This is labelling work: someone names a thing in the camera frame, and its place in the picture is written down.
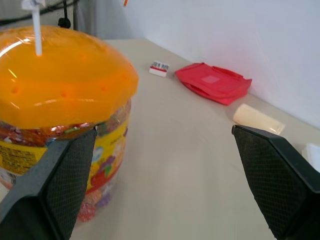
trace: table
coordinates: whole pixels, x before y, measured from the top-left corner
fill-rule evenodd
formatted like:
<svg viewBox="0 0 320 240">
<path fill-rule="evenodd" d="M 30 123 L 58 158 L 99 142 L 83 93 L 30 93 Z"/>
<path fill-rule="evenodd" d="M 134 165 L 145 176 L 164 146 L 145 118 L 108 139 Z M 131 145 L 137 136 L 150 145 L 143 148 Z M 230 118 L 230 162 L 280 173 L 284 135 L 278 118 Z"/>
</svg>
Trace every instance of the table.
<svg viewBox="0 0 320 240">
<path fill-rule="evenodd" d="M 281 135 L 298 151 L 320 142 L 320 131 L 252 95 L 223 106 L 194 94 L 173 73 L 190 62 L 147 40 L 108 42 L 140 83 L 116 194 L 71 240 L 273 240 L 247 184 L 232 115 L 246 103 L 285 123 Z M 167 78 L 149 74 L 154 60 L 170 64 Z"/>
</svg>

